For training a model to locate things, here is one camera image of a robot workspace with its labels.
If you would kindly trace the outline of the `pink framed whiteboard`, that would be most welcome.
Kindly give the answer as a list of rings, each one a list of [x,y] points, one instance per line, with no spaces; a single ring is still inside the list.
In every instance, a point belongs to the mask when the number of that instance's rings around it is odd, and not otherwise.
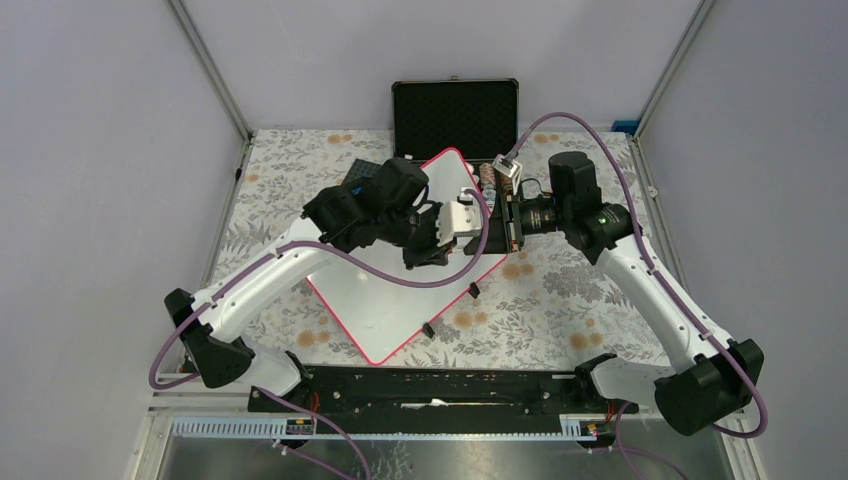
[[[458,150],[447,148],[421,168],[429,177],[429,199],[456,200],[476,187],[472,173]],[[354,250],[351,255],[380,271],[418,282],[435,281],[458,272],[472,258],[463,253],[468,239],[448,256],[444,267],[427,266],[407,271],[401,250],[385,242]],[[309,275],[307,281],[370,365],[381,365],[400,350],[422,326],[441,315],[506,260],[506,254],[485,254],[461,280],[434,289],[414,289],[384,281],[332,257],[332,263]]]

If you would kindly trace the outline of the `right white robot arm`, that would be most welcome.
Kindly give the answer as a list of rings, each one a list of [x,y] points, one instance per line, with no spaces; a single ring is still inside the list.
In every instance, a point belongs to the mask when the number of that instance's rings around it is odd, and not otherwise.
[[[500,195],[489,215],[489,245],[516,251],[531,235],[563,234],[628,298],[668,357],[665,369],[614,354],[580,365],[581,378],[573,386],[579,407],[597,412],[612,399],[649,406],[675,431],[691,436],[754,404],[759,423],[746,435],[765,431],[768,413],[756,386],[762,349],[752,339],[734,339],[682,289],[644,237],[632,197],[625,204],[603,201],[595,165],[585,153],[550,157],[551,189],[535,198],[525,197],[513,157],[498,156],[481,170],[484,198]]]

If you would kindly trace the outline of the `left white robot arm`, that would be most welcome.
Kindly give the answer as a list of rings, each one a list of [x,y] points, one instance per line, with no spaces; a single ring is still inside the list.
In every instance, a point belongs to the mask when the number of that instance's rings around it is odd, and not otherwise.
[[[431,281],[402,279],[352,256],[376,241],[399,247],[405,267],[414,268],[443,252],[437,238],[439,204],[427,198],[429,178],[402,158],[383,163],[370,177],[320,190],[290,227],[248,263],[217,285],[196,293],[175,289],[165,306],[175,331],[161,351],[181,341],[209,389],[237,381],[259,385],[288,411],[309,401],[310,385],[289,354],[260,353],[241,334],[282,291],[339,259],[391,284],[432,289],[462,277],[457,272]]]

